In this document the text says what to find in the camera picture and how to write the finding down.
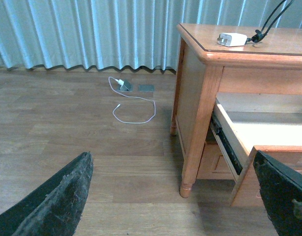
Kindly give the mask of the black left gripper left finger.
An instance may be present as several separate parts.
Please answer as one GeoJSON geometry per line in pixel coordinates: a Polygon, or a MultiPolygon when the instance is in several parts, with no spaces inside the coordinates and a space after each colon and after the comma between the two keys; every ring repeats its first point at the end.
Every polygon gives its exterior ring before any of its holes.
{"type": "Polygon", "coordinates": [[[83,152],[0,214],[0,236],[72,236],[80,222],[93,173],[83,152]]]}

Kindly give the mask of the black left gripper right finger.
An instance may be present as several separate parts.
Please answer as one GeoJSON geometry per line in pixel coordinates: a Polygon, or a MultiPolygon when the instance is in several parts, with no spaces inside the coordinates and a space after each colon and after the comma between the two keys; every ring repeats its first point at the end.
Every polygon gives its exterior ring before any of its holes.
{"type": "Polygon", "coordinates": [[[260,150],[253,167],[268,218],[278,235],[302,236],[302,174],[260,150]]]}

